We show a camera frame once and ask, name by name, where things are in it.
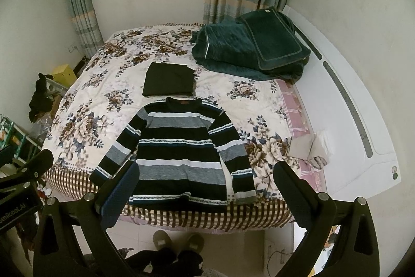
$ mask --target plastic bag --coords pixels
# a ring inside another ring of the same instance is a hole
[[[50,112],[36,120],[30,130],[30,136],[35,139],[39,145],[43,145],[46,135],[49,132],[49,128],[52,126],[53,119],[51,118]]]

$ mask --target striped sweater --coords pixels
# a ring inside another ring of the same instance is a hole
[[[140,178],[130,204],[172,211],[223,211],[228,199],[219,154],[231,173],[236,202],[255,201],[243,141],[225,111],[207,101],[168,97],[144,106],[90,180],[101,186],[137,146]]]

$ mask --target metal screw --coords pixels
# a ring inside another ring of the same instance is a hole
[[[46,201],[46,204],[48,206],[51,206],[52,204],[54,204],[56,201],[56,199],[54,197],[48,198],[48,200]]]
[[[326,193],[318,193],[318,198],[322,201],[327,201],[329,199],[329,196]]]
[[[366,200],[363,197],[358,197],[357,202],[359,204],[361,204],[362,206],[364,206],[366,204]]]
[[[94,197],[95,197],[95,194],[94,193],[86,193],[84,195],[84,200],[85,201],[92,201],[94,199]]]

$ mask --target checkered bed skirt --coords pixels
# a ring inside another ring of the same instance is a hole
[[[84,171],[62,169],[47,171],[46,180],[53,189],[75,200],[88,192],[96,193],[98,187],[89,181]],[[245,231],[282,227],[291,220],[291,212],[283,200],[273,200],[256,206],[237,205],[230,202],[224,213],[199,213],[194,211],[160,211],[138,208],[127,204],[122,212],[132,222],[167,228],[198,228],[211,232]]]

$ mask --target cable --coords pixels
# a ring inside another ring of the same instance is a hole
[[[275,253],[280,253],[281,255],[292,255],[292,254],[293,254],[293,253],[289,253],[289,254],[287,254],[287,253],[283,253],[282,251],[275,250],[275,251],[271,254],[271,256],[269,256],[268,262],[267,262],[267,264],[266,264],[266,271],[268,272],[268,276],[269,276],[269,277],[271,277],[271,274],[269,273],[269,261],[271,260],[272,256],[273,256]]]

